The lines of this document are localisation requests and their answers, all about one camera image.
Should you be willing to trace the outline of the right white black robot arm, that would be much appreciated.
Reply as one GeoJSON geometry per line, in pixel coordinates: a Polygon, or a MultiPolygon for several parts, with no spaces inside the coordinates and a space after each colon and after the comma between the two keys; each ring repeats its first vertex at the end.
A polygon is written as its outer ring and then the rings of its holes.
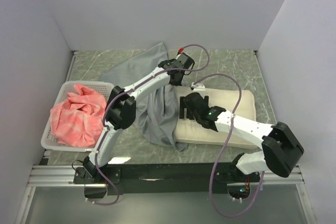
{"type": "Polygon", "coordinates": [[[254,172],[271,171],[287,178],[304,154],[304,149],[289,126],[259,123],[219,107],[209,106],[208,96],[192,92],[180,97],[180,119],[194,120],[201,127],[238,136],[260,148],[259,152],[240,154],[232,162],[230,175],[243,181],[254,172]]]}

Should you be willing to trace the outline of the grey pillowcase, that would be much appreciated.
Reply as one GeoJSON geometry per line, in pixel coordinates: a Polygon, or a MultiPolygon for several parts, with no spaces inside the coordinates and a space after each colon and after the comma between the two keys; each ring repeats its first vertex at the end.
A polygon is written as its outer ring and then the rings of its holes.
{"type": "MultiPolygon", "coordinates": [[[[147,76],[161,61],[167,59],[167,49],[161,42],[112,67],[99,80],[125,88],[147,76]]],[[[178,142],[173,133],[179,118],[179,103],[171,85],[157,89],[137,102],[136,107],[133,124],[149,143],[173,147],[178,151],[188,148],[188,144],[178,142]]]]}

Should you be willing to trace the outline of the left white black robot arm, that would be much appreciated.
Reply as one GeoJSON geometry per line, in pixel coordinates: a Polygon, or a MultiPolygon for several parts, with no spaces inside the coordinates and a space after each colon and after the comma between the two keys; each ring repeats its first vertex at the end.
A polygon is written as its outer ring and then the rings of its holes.
{"type": "Polygon", "coordinates": [[[175,59],[160,62],[152,72],[134,84],[112,89],[103,117],[103,130],[82,164],[90,182],[99,183],[104,179],[103,167],[110,160],[108,154],[122,131],[134,123],[137,103],[161,87],[181,85],[185,72],[193,71],[194,65],[195,61],[188,54],[179,51],[175,59]]]}

